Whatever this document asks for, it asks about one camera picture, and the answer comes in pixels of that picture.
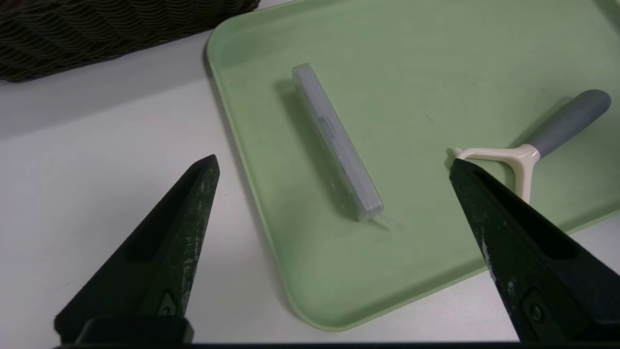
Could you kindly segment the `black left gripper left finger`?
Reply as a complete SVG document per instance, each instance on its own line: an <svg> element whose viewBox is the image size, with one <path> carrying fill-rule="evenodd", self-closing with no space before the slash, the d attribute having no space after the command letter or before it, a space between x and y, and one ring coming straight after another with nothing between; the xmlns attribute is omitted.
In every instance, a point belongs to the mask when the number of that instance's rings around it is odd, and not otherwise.
<svg viewBox="0 0 620 349"><path fill-rule="evenodd" d="M60 338L192 338L185 313L220 176L193 163L55 317Z"/></svg>

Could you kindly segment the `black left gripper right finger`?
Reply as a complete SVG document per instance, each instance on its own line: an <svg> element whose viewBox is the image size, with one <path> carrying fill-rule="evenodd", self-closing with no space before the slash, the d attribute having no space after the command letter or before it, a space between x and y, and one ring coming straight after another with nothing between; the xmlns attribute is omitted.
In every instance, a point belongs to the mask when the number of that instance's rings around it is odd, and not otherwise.
<svg viewBox="0 0 620 349"><path fill-rule="evenodd" d="M483 168L449 180L523 342L618 342L620 277Z"/></svg>

